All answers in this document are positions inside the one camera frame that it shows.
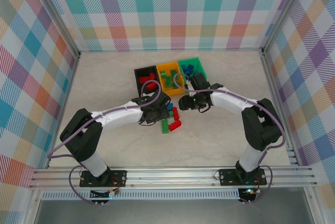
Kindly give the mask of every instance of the plaid backdrop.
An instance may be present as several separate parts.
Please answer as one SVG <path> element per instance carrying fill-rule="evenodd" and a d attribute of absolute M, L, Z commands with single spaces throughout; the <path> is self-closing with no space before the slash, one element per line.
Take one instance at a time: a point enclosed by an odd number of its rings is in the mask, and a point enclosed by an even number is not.
<path fill-rule="evenodd" d="M 299 0 L 269 62 L 303 164 L 335 217 L 335 0 Z"/>
<path fill-rule="evenodd" d="M 0 0 L 0 223 L 17 223 L 27 207 L 74 64 L 40 0 Z"/>
<path fill-rule="evenodd" d="M 64 0 L 61 7 L 59 0 L 54 1 L 74 39 L 91 51 L 258 48 L 270 24 L 263 29 L 264 22 L 280 4 L 275 6 L 275 0 Z"/>

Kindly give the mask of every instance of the black mounting plate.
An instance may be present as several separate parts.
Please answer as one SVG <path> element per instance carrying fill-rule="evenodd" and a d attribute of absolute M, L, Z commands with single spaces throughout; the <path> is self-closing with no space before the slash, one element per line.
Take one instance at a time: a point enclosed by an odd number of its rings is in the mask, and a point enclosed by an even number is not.
<path fill-rule="evenodd" d="M 125 170 L 111 170 L 110 178 L 115 177 L 120 181 L 120 187 L 126 186 L 127 171 Z M 89 171 L 83 171 L 81 173 L 81 179 L 79 187 L 116 187 L 112 180 L 108 180 L 104 185 L 96 177 L 94 177 Z"/>
<path fill-rule="evenodd" d="M 235 173 L 236 169 L 220 169 L 219 170 L 219 179 L 220 179 L 220 185 L 221 186 L 257 186 L 258 181 L 256 178 L 253 178 L 250 182 L 246 184 L 242 184 L 237 177 Z M 266 177 L 264 173 L 264 169 L 258 169 L 257 173 L 255 174 L 255 177 L 259 178 L 260 180 L 260 185 L 264 186 L 267 184 L 266 182 Z"/>

